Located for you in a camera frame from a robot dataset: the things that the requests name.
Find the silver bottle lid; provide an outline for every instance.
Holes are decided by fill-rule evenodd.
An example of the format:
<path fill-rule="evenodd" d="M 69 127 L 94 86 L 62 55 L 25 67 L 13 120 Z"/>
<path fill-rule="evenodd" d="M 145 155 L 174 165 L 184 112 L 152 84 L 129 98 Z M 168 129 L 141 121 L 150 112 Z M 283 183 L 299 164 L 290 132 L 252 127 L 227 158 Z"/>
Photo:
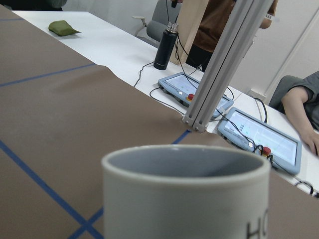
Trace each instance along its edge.
<path fill-rule="evenodd" d="M 171 33 L 177 33 L 177 27 L 178 27 L 178 24 L 176 22 L 174 23 L 168 22 L 166 31 L 169 31 Z"/>

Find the white table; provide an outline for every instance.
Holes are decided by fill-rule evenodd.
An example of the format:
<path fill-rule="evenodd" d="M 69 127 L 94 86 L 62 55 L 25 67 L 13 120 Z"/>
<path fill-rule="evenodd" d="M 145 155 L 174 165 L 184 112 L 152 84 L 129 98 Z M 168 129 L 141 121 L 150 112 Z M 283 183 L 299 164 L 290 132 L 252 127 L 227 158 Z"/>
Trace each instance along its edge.
<path fill-rule="evenodd" d="M 45 31 L 47 34 L 52 35 L 52 37 L 94 63 L 107 66 L 117 77 L 132 86 L 137 81 L 142 66 L 151 63 L 157 52 L 157 49 L 153 46 L 88 12 L 14 11 L 14 13 Z M 81 31 L 81 33 L 65 37 L 57 36 L 48 30 L 49 24 L 57 20 L 66 20 L 74 29 Z M 194 70 L 187 64 L 183 64 L 183 67 L 187 74 Z M 142 71 L 141 80 L 136 88 L 148 95 L 151 90 L 157 87 L 158 79 L 181 71 L 180 66 L 170 62 L 165 71 L 157 70 L 151 64 Z M 202 75 L 203 73 L 199 71 L 192 74 L 192 76 L 198 80 L 201 79 Z M 234 107 L 258 119 L 264 119 L 264 110 L 260 103 L 257 103 L 248 95 L 232 87 L 230 88 L 234 93 Z M 226 90 L 225 94 L 231 98 L 231 94 L 228 90 Z M 176 107 L 183 113 L 186 112 L 185 107 L 160 90 L 154 91 L 152 96 Z M 297 132 L 287 121 L 285 115 L 270 107 L 267 107 L 267 111 L 269 125 L 299 139 Z M 207 131 L 216 133 L 217 125 L 218 122 L 211 122 Z M 319 160 L 303 145 L 301 171 L 297 176 L 302 180 L 310 182 L 315 189 L 319 190 L 318 172 Z M 279 174 L 289 182 L 296 183 L 296 179 L 293 177 L 283 173 Z M 300 188 L 309 192 L 309 189 L 305 186 L 301 186 Z"/>

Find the thermos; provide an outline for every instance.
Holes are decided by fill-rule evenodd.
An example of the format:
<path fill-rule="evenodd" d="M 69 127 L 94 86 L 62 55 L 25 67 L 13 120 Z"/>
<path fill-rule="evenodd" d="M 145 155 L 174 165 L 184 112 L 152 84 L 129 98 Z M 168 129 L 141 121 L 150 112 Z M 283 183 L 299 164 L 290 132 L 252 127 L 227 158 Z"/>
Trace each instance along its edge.
<path fill-rule="evenodd" d="M 177 38 L 177 23 L 169 22 L 159 43 L 159 48 L 154 60 L 154 67 L 159 70 L 165 70 L 173 51 Z"/>

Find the tablet device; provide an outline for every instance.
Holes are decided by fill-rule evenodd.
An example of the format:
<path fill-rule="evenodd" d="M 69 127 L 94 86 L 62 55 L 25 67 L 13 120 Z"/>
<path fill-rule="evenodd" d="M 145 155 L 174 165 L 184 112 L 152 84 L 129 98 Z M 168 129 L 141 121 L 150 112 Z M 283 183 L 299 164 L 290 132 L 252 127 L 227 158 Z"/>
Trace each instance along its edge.
<path fill-rule="evenodd" d="M 300 141 L 237 108 L 231 108 L 225 117 L 228 120 L 221 122 L 218 126 L 218 131 L 233 144 L 251 152 L 254 151 L 252 142 L 255 143 L 255 147 L 258 145 L 268 147 L 273 155 L 274 167 L 291 174 L 299 173 L 302 150 Z"/>
<path fill-rule="evenodd" d="M 189 107 L 192 101 L 192 96 L 195 94 L 199 81 L 192 78 L 183 72 L 159 79 L 159 87 L 167 94 L 174 96 L 174 98 L 182 105 Z M 230 98 L 223 96 L 217 105 L 219 111 L 227 110 L 234 104 Z M 219 116 L 219 112 L 215 110 L 212 118 Z"/>

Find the blue tape line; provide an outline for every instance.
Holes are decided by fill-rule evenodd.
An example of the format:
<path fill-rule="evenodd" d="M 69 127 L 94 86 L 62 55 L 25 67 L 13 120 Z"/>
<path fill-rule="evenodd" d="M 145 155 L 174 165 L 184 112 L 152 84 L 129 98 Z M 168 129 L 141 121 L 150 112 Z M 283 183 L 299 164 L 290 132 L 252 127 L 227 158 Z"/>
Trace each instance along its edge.
<path fill-rule="evenodd" d="M 24 20 L 23 18 L 8 18 L 8 19 L 0 19 L 0 21 L 20 21 L 20 20 Z"/>
<path fill-rule="evenodd" d="M 103 208 L 98 210 L 89 220 L 88 225 L 92 225 L 95 223 L 101 216 L 103 215 Z M 76 230 L 68 239 L 77 239 L 79 236 L 81 236 L 86 230 L 87 230 L 87 224 L 82 225 L 78 230 Z M 99 234 L 99 237 L 95 237 L 96 239 L 103 239 L 103 236 Z"/>
<path fill-rule="evenodd" d="M 187 129 L 177 140 L 175 140 L 172 144 L 180 143 L 191 131 Z"/>
<path fill-rule="evenodd" d="M 64 201 L 52 188 L 50 188 L 30 167 L 28 167 L 15 153 L 13 153 L 1 140 L 0 148 L 7 154 L 30 178 L 34 180 L 56 203 L 69 213 L 79 224 L 87 224 L 87 221 L 75 211 L 66 201 Z M 101 234 L 91 225 L 87 225 L 86 230 L 96 239 L 101 238 Z"/>
<path fill-rule="evenodd" d="M 26 82 L 26 81 L 39 79 L 39 78 L 46 77 L 46 76 L 52 76 L 52 75 L 57 75 L 57 74 L 61 74 L 61 73 L 64 73 L 64 72 L 74 71 L 74 70 L 78 70 L 78 69 L 81 69 L 81 68 L 94 66 L 94 65 L 96 65 L 96 64 L 92 63 L 92 64 L 88 64 L 88 65 L 84 65 L 84 66 L 78 66 L 78 67 L 74 67 L 74 68 L 70 68 L 70 69 L 66 69 L 66 70 L 55 71 L 55 72 L 51 72 L 51 73 L 47 73 L 47 74 L 43 74 L 43 75 L 28 77 L 28 78 L 24 78 L 24 79 L 21 79 L 21 80 L 6 82 L 6 83 L 0 84 L 0 88 L 4 87 L 4 86 L 9 86 L 9 85 L 13 85 L 13 84 L 18 84 L 18 83 L 22 83 L 22 82 Z"/>

